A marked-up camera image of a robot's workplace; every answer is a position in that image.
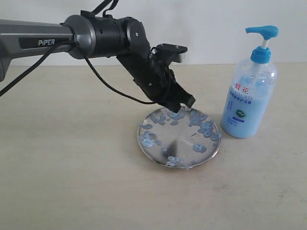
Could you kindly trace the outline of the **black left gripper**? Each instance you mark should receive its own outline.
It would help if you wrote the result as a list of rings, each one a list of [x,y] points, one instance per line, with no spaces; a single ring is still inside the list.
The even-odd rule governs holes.
[[[180,111],[180,104],[192,107],[196,99],[176,82],[173,70],[157,58],[155,48],[156,46],[131,48],[126,54],[117,55],[116,58],[150,103],[159,104],[173,113]]]

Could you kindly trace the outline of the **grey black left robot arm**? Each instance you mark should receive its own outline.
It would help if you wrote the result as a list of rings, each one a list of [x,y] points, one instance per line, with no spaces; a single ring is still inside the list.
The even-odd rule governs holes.
[[[69,16],[63,23],[1,20],[0,78],[6,77],[13,59],[66,52],[75,59],[116,57],[148,98],[178,112],[184,104],[192,107],[195,98],[176,81],[172,62],[181,62],[185,46],[160,44],[151,47],[143,24],[124,17]]]

